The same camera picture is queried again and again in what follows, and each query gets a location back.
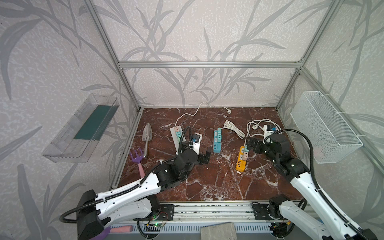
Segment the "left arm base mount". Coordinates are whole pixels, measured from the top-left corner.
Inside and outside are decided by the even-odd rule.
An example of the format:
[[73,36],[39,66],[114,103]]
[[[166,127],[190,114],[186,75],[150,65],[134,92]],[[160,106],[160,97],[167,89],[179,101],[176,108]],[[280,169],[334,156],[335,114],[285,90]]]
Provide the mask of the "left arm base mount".
[[172,221],[174,219],[175,205],[174,204],[161,204],[161,209],[156,210],[149,216],[152,221]]

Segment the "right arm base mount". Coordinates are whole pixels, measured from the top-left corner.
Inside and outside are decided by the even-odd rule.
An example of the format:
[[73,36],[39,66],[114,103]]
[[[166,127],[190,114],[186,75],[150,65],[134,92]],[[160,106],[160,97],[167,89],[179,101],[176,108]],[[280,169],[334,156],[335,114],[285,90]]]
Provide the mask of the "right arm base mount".
[[252,202],[251,207],[256,220],[282,220],[279,206],[274,203]]

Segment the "white multicolour power strip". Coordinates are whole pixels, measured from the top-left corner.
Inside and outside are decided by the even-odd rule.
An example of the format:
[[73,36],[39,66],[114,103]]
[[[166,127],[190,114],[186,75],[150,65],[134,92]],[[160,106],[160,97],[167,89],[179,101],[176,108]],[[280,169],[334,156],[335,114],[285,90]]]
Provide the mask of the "white multicolour power strip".
[[176,155],[180,155],[185,149],[192,149],[193,143],[187,141],[185,135],[183,135],[183,129],[181,126],[170,128],[172,139],[176,148]]

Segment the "orange power strip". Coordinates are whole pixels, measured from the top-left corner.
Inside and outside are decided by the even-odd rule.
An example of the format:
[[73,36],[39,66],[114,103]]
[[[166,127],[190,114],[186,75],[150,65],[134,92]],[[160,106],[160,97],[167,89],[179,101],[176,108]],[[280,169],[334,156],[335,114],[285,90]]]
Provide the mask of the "orange power strip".
[[238,172],[244,172],[246,168],[247,160],[246,161],[242,160],[243,154],[244,154],[244,146],[241,146],[238,154],[237,164],[236,164],[236,171]]

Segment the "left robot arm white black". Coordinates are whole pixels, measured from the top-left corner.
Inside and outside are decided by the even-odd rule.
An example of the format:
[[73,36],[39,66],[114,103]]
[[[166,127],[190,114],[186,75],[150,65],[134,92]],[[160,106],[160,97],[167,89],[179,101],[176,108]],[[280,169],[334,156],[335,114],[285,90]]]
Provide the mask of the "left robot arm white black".
[[156,195],[180,185],[196,165],[208,164],[211,153],[211,148],[205,154],[185,149],[135,182],[99,194],[87,191],[78,206],[63,213],[59,220],[75,224],[79,240],[90,240],[110,225],[157,215],[161,205]]

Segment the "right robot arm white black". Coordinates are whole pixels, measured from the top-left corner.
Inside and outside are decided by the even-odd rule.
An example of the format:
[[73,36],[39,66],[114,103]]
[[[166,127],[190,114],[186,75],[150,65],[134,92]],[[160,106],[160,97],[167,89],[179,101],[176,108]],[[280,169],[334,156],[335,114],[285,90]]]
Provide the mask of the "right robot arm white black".
[[265,155],[277,172],[282,175],[309,204],[319,219],[316,220],[285,195],[269,200],[268,212],[273,219],[284,218],[299,227],[313,240],[376,240],[370,229],[363,229],[353,221],[320,187],[314,171],[314,148],[303,136],[310,149],[310,166],[294,158],[290,142],[281,130],[264,140],[248,137],[246,147],[255,154]]

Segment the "blue power strip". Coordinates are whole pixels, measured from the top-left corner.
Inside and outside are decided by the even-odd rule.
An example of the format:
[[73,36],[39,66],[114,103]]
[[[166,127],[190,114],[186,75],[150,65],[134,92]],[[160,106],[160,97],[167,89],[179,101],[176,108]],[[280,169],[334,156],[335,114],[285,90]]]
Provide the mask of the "blue power strip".
[[222,144],[222,129],[218,128],[214,131],[214,140],[213,140],[213,152],[220,153]]

